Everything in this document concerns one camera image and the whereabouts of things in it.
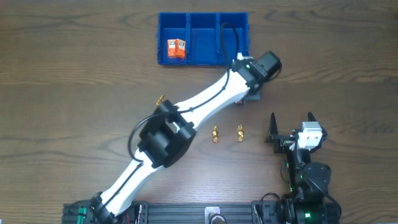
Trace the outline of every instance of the white arm segment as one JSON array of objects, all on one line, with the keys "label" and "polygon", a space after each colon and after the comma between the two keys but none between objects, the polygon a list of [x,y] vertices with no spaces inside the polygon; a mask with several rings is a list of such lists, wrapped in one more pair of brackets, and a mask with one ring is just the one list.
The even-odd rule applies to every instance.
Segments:
[{"label": "white arm segment", "polygon": [[[110,201],[110,203],[108,203],[106,206],[108,212],[112,212],[115,216],[121,214],[127,208],[129,208],[138,190],[146,182],[148,177],[155,171],[163,168],[163,166],[160,166],[156,169],[152,168],[152,161],[150,161],[144,152],[140,152],[138,149],[136,151],[135,157],[143,161],[143,166],[136,171],[136,173],[120,190],[119,194],[115,196],[115,198],[113,198],[112,201]],[[131,161],[130,165],[122,173],[119,179],[112,185],[112,187],[108,190],[105,190],[101,194],[102,203],[106,203],[112,197],[112,195],[118,190],[118,188],[120,188],[127,177],[133,172],[134,169],[136,169],[138,164],[139,162],[135,160]]]},{"label": "white arm segment", "polygon": [[[243,58],[241,53],[238,53],[238,60]],[[178,106],[178,110],[188,110],[200,103],[210,99],[212,96],[216,95],[222,87],[225,85],[227,74],[225,73],[215,84],[203,90],[201,93],[175,104]],[[181,116],[187,122],[193,122],[193,128],[197,129],[206,119],[211,117],[213,114],[217,113],[219,110],[223,109],[225,106],[242,100],[250,88],[246,86],[246,80],[242,78],[239,73],[229,71],[228,84],[224,91],[222,91],[216,98],[212,99],[207,104],[193,110],[192,112],[183,113]],[[131,202],[136,196],[138,190],[142,187],[148,177],[155,171],[164,168],[160,166],[156,169],[152,168],[152,161],[146,156],[144,152],[136,151],[135,157],[143,161],[144,165],[139,168],[136,173],[129,179],[125,186],[121,189],[120,193],[115,196],[115,198],[107,204],[106,209],[108,212],[112,212],[115,216],[124,212],[130,207]],[[122,173],[119,179],[114,183],[114,185],[101,194],[102,203],[106,203],[112,195],[120,188],[123,182],[128,178],[128,176],[133,172],[139,163],[137,161],[132,161],[127,169]]]}]

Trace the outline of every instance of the blue plastic container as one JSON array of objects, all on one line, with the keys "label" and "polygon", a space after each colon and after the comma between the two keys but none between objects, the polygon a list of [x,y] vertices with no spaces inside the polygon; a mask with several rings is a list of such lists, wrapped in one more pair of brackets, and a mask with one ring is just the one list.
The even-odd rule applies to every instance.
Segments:
[{"label": "blue plastic container", "polygon": [[[249,24],[247,12],[160,12],[157,34],[157,60],[161,65],[224,65],[221,49],[220,27],[223,22],[235,26],[239,36],[239,52],[249,55]],[[168,58],[167,40],[186,41],[185,60]],[[224,28],[224,43],[228,59],[232,61],[236,51],[233,30]]]}]

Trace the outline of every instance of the brown wooden tabletop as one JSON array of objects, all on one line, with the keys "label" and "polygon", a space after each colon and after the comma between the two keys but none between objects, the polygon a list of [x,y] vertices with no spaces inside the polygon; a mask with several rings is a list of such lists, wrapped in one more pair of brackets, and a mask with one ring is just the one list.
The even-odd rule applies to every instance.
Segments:
[{"label": "brown wooden tabletop", "polygon": [[288,194],[279,173],[285,156],[264,143],[269,118],[275,112],[280,132],[290,134],[312,111],[329,132],[312,160],[332,169],[341,223],[398,222],[398,1],[3,0],[3,223],[60,223],[63,203],[106,190],[127,167],[127,136],[161,94],[177,103],[224,73],[160,66],[159,11],[247,11],[250,54],[272,50],[284,69],[261,100],[206,121],[186,155],[154,174],[137,199],[250,202]]}]

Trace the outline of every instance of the wooden table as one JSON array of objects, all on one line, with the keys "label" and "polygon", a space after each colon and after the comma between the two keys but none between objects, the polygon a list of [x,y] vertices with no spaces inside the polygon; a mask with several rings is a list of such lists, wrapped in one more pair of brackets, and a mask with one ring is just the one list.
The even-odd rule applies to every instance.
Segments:
[{"label": "wooden table", "polygon": [[273,50],[284,69],[260,101],[204,123],[186,155],[137,199],[250,202],[289,193],[279,174],[284,155],[264,143],[269,118],[274,111],[289,134],[312,111],[329,132],[312,160],[332,169],[341,222],[398,221],[398,1],[3,0],[3,223],[60,223],[63,203],[106,190],[126,168],[127,135],[161,94],[176,103],[224,73],[158,65],[159,11],[248,11],[251,55]]}]

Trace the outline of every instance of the orange wrapper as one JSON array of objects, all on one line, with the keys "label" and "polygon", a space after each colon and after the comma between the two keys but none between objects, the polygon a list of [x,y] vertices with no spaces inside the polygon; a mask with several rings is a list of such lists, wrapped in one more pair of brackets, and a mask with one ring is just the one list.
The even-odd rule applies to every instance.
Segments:
[{"label": "orange wrapper", "polygon": [[176,44],[175,39],[167,40],[167,56],[169,58],[175,58],[175,53],[176,53],[175,44]]},{"label": "orange wrapper", "polygon": [[177,39],[176,46],[175,56],[180,59],[185,59],[185,41]]}]

